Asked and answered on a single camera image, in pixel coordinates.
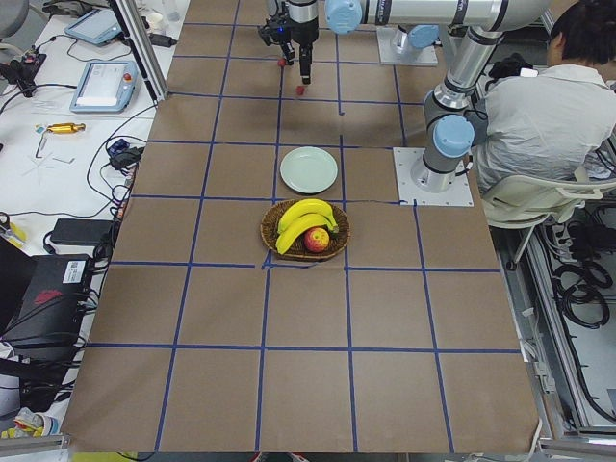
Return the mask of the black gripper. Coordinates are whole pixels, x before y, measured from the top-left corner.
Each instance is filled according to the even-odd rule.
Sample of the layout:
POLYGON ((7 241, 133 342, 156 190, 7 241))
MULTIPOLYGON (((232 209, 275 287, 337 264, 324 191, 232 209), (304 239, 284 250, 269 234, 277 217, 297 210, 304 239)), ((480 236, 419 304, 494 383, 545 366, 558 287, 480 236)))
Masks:
MULTIPOLYGON (((292 40, 299 46, 300 77, 303 85, 312 82, 312 44, 319 37, 319 6, 317 0, 290 0, 286 2, 292 40)), ((295 48, 290 42, 282 42, 281 50, 285 64, 295 63, 295 48)))

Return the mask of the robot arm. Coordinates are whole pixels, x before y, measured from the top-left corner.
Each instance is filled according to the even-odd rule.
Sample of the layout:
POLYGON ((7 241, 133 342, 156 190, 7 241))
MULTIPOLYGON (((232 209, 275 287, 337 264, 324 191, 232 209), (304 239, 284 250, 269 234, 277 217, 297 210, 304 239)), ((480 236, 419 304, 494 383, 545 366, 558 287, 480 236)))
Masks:
POLYGON ((458 1, 453 7, 436 8, 446 22, 466 26, 467 32, 444 81, 426 96, 423 104, 427 146, 411 169, 413 180, 420 188, 442 193, 455 180, 458 163, 470 151, 475 135, 463 112, 470 104, 481 71, 506 31, 538 19, 550 4, 549 1, 458 1))
MULTIPOLYGON (((328 28, 346 35, 358 26, 372 24, 466 26, 467 36, 454 59, 445 83, 454 92, 464 87, 460 75, 476 77, 466 68, 477 62, 485 64, 488 54, 499 43, 501 35, 526 26, 545 12, 548 1, 327 1, 324 11, 328 28)), ((304 85, 311 83, 313 44, 319 38, 319 7, 316 1, 268 1, 269 28, 272 37, 267 43, 278 44, 285 63, 295 61, 293 44, 299 45, 300 77, 304 85)))

